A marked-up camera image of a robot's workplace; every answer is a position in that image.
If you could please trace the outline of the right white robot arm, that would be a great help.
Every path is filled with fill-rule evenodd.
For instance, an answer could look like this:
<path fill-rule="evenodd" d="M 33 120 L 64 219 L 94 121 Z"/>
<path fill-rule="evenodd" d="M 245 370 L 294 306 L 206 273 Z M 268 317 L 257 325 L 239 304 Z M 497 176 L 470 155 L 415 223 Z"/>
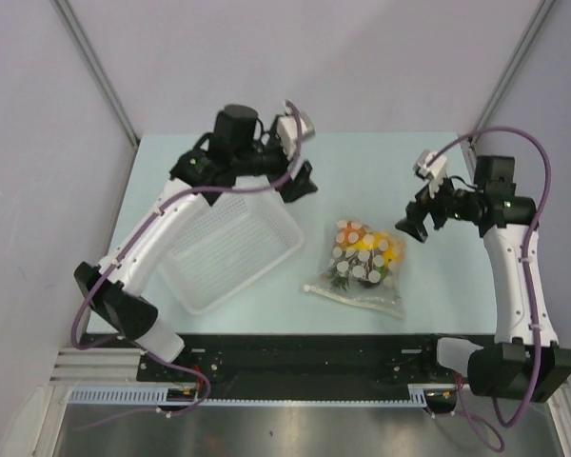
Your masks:
<path fill-rule="evenodd" d="M 561 347 L 548 316 L 538 233 L 531 226 L 536 204 L 516 193 L 514 158 L 481 157 L 470 190 L 455 188 L 446 158 L 435 151 L 424 151 L 413 169 L 425 185 L 396 228 L 424 242 L 425 218 L 435 229 L 449 219 L 474 224 L 489 257 L 497 305 L 492 344 L 443 336 L 420 358 L 422 375 L 441 382 L 456 371 L 477 396 L 546 402 L 571 374 L 571 349 Z"/>

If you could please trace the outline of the yellow toy banana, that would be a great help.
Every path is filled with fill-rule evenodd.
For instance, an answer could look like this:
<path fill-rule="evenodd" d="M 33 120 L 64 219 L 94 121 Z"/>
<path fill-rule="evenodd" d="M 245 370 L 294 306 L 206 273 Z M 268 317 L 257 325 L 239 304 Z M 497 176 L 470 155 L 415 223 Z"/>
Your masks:
<path fill-rule="evenodd" d="M 394 238 L 379 238 L 372 242 L 364 238 L 353 244 L 352 247 L 357 252 L 357 259 L 363 263 L 367 263 L 371 258 L 377 256 L 383 258 L 378 263 L 379 267 L 404 260 L 404 245 Z"/>

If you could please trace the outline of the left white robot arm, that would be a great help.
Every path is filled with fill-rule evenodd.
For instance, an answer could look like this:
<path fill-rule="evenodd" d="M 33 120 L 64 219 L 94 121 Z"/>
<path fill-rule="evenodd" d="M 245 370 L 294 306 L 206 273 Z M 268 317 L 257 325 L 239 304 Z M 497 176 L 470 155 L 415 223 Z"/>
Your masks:
<path fill-rule="evenodd" d="M 229 104 L 214 127 L 183 153 L 168 173 L 159 197 L 126 239 L 97 264 L 81 262 L 74 279 L 83 295 L 70 329 L 70 341 L 86 349 L 79 336 L 85 311 L 92 310 L 126 341 L 158 361 L 168 379 L 191 369 L 186 343 L 162 321 L 142 291 L 177 235 L 209 212 L 223 195 L 280 193 L 292 203 L 317 191 L 312 166 L 302 159 L 302 144 L 315 133 L 308 115 L 291 101 L 266 129 L 258 112 Z"/>

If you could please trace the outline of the clear zip top bag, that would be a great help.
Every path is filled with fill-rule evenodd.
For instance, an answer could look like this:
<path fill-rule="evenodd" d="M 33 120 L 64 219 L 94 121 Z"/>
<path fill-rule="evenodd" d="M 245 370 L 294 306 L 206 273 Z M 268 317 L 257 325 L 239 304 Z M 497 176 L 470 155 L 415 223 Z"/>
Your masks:
<path fill-rule="evenodd" d="M 324 270 L 307 281 L 303 291 L 404 319 L 399 276 L 405 256 L 405 240 L 395 232 L 374 229 L 359 219 L 340 219 Z"/>

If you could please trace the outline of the orange papaya slice toy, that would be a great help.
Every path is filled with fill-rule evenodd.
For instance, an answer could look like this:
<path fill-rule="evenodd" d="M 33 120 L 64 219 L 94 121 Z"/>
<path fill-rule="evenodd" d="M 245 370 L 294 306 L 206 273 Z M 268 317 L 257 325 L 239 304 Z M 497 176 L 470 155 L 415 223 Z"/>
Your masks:
<path fill-rule="evenodd" d="M 335 244 L 341 248 L 352 246 L 362 240 L 366 235 L 363 226 L 347 225 L 340 228 L 335 237 Z"/>

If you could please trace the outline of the toy pineapple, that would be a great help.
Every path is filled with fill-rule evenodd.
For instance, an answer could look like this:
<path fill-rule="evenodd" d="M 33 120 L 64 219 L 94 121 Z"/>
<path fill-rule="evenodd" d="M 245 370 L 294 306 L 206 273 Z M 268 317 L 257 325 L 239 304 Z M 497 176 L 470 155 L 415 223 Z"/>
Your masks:
<path fill-rule="evenodd" d="M 379 238 L 394 238 L 403 244 L 401 240 L 391 233 L 377 231 L 369 226 L 352 221 L 339 226 L 338 230 L 347 225 L 363 226 L 366 231 L 364 238 L 370 242 Z M 377 256 L 371 258 L 367 263 L 363 263 L 357 259 L 356 254 L 357 252 L 352 246 L 341 248 L 334 241 L 328 259 L 327 271 L 324 274 L 324 278 L 329 281 L 333 289 L 347 290 L 350 288 L 351 283 L 357 283 L 364 288 L 375 288 L 379 285 L 387 288 L 395 288 L 397 286 L 397 273 L 402 262 L 391 262 L 388 265 L 379 267 L 378 263 L 383 260 L 382 257 Z"/>

